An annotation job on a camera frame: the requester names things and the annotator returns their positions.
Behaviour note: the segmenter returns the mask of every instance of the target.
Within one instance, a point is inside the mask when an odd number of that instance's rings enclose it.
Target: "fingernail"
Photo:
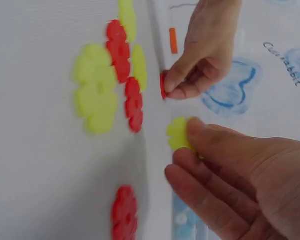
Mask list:
[[[167,92],[167,93],[171,93],[173,90],[175,90],[176,88],[176,84],[175,84],[175,81],[173,81],[172,79],[170,78],[166,78],[164,80],[164,90]]]
[[[197,117],[191,118],[187,123],[187,131],[189,135],[197,135],[207,127],[208,126]]]

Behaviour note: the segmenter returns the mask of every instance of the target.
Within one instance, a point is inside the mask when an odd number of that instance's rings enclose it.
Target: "white board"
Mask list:
[[[113,131],[90,136],[74,111],[73,64],[85,44],[105,43],[117,0],[0,0],[0,240],[109,240],[122,184],[138,197],[137,239],[152,239],[163,223],[157,234],[170,237],[169,118],[146,1],[135,11],[148,62],[144,130],[130,132],[119,86]]]

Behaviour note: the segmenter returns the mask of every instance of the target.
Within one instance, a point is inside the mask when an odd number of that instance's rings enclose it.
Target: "plastic flower piece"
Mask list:
[[[166,129],[166,136],[170,137],[168,144],[173,151],[182,148],[193,149],[187,139],[187,120],[184,117],[175,118]]]
[[[93,134],[109,132],[115,124],[118,96],[116,69],[106,48],[89,44],[83,48],[75,65],[75,80],[81,86],[74,93],[77,112],[86,118],[85,125]]]
[[[148,82],[147,60],[145,52],[139,44],[135,45],[133,48],[132,63],[134,65],[134,77],[139,81],[141,92],[145,92]]]
[[[112,207],[113,240],[135,240],[138,229],[138,202],[129,185],[120,187]]]
[[[160,88],[161,88],[161,96],[162,96],[163,100],[165,100],[167,98],[167,93],[166,93],[166,90],[165,90],[165,78],[166,78],[166,74],[161,73],[161,75],[160,75]]]
[[[133,96],[140,94],[140,86],[138,81],[134,77],[129,77],[128,82],[125,85],[125,96],[132,98]]]
[[[119,19],[128,41],[134,42],[137,37],[137,16],[133,0],[119,0]]]
[[[127,42],[111,40],[106,43],[106,48],[111,53],[113,65],[130,58],[130,46]]]
[[[125,43],[127,40],[127,34],[123,26],[121,26],[119,20],[112,20],[109,22],[106,29],[106,35],[110,41],[118,41]]]
[[[96,79],[99,75],[99,69],[111,65],[112,57],[105,47],[98,44],[88,44],[76,59],[74,79],[77,83],[85,83]]]
[[[128,119],[132,118],[136,113],[142,110],[143,106],[143,99],[140,93],[133,97],[129,97],[128,100],[125,102],[126,117]]]
[[[133,133],[137,134],[142,129],[142,124],[144,122],[144,113],[140,110],[137,111],[133,117],[129,120],[130,129]]]

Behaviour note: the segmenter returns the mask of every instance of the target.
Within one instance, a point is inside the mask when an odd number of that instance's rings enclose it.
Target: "white surface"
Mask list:
[[[162,8],[168,5],[161,10],[163,15],[158,20],[166,21],[162,25],[166,27],[168,24],[168,28],[176,28],[177,32],[179,54],[170,52],[164,59],[164,66],[169,69],[184,51],[189,20],[198,0],[155,2]],[[170,51],[170,42],[166,45],[169,31],[162,32],[161,42]],[[274,50],[283,57],[289,50],[300,48],[300,0],[243,0],[234,57],[259,64],[263,72],[245,114],[225,118],[210,110],[199,97],[182,102],[168,101],[171,116],[197,116],[206,123],[219,124],[255,137],[300,140],[300,84],[295,86],[283,61],[264,47],[265,42],[272,43]],[[295,67],[300,72],[300,56]],[[218,237],[210,232],[209,240],[213,239]]]
[[[75,116],[71,73],[83,45],[105,42],[117,0],[0,0],[0,240],[108,240],[110,208],[126,183],[140,204],[137,239],[171,238],[170,117],[146,1],[135,10],[149,73],[144,132],[130,133],[120,86],[113,132],[93,137]]]

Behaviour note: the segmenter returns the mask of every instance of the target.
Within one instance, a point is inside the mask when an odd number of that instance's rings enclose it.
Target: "finger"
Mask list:
[[[227,184],[244,193],[252,201],[257,202],[255,188],[241,175],[228,167],[218,166],[208,160],[203,160],[204,165]]]
[[[168,97],[177,100],[195,98],[210,89],[214,84],[214,81],[203,76],[195,82],[181,83],[173,92],[168,94]]]
[[[173,163],[191,174],[249,224],[256,219],[259,212],[257,203],[210,171],[190,149],[182,148],[176,151]]]
[[[165,175],[175,193],[221,239],[237,240],[249,230],[246,221],[181,167],[169,165]]]
[[[217,131],[198,118],[188,121],[187,137],[200,156],[219,166],[233,169],[247,180],[258,165],[267,160],[260,153],[268,147],[268,139]]]
[[[181,58],[168,71],[164,80],[164,89],[167,93],[171,93],[187,78],[190,71],[202,59],[202,49],[198,51],[194,44],[185,49]]]
[[[287,240],[276,231],[269,221],[260,213],[250,227],[250,230],[241,238],[241,240]]]
[[[209,124],[208,126],[212,129],[214,129],[214,130],[217,130],[217,131],[223,131],[223,132],[228,132],[228,133],[231,133],[231,134],[238,134],[238,135],[241,135],[241,136],[245,136],[244,134],[242,134],[238,131],[235,131],[231,128],[227,128],[227,127],[224,127],[224,126],[219,126],[219,125],[216,125],[216,124]]]

